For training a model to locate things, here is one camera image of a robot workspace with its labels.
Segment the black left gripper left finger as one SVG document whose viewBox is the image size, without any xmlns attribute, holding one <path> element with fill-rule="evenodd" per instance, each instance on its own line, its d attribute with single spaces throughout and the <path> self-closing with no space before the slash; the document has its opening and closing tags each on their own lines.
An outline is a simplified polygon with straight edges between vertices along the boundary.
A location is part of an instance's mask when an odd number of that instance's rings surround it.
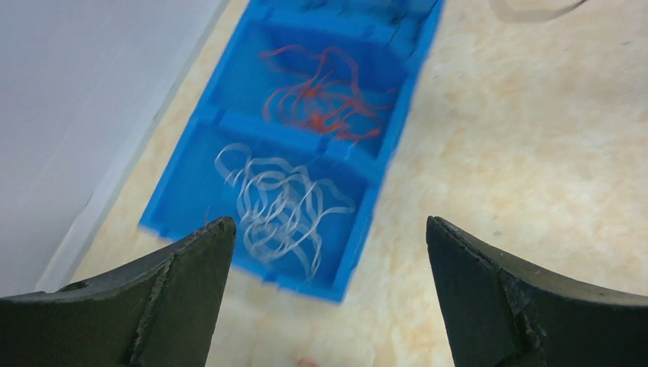
<svg viewBox="0 0 648 367">
<path fill-rule="evenodd" d="M 178 242 L 52 293 L 1 300 L 3 366 L 204 366 L 237 228 Z"/>
</svg>

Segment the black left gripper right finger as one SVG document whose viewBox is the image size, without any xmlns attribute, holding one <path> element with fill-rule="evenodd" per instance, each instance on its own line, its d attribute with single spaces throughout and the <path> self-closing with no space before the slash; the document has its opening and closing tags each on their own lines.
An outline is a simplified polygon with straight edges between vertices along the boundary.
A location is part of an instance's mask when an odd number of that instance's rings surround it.
<svg viewBox="0 0 648 367">
<path fill-rule="evenodd" d="M 426 243 L 457 366 L 645 366 L 647 299 L 577 281 L 431 216 Z"/>
</svg>

